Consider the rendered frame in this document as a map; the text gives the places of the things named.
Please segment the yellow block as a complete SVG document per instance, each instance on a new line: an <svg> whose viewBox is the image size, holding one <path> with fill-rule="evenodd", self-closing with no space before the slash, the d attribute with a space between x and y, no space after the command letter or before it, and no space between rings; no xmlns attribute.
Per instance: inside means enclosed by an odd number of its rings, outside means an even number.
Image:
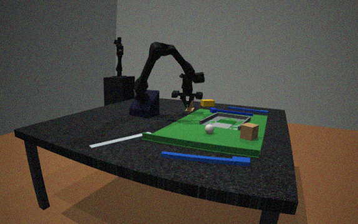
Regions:
<svg viewBox="0 0 358 224"><path fill-rule="evenodd" d="M208 106L214 106L215 100L212 99L201 99L201 106L208 107Z"/></svg>

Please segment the tan cube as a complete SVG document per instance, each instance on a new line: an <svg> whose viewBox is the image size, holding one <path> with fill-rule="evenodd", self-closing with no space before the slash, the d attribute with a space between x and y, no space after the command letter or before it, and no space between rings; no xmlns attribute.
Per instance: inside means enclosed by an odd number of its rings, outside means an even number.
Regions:
<svg viewBox="0 0 358 224"><path fill-rule="evenodd" d="M240 138L252 141L258 137L259 125L253 123L244 123L240 125Z"/></svg>

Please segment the white golf ball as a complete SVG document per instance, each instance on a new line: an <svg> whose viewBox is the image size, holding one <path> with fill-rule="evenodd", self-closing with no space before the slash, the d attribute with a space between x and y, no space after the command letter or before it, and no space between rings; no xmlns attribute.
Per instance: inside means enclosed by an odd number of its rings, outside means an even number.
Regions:
<svg viewBox="0 0 358 224"><path fill-rule="evenodd" d="M206 131L208 134L211 134L211 133L213 133L213 131L214 131L214 127L213 127L212 125L207 125L207 126L205 127L205 131Z"/></svg>

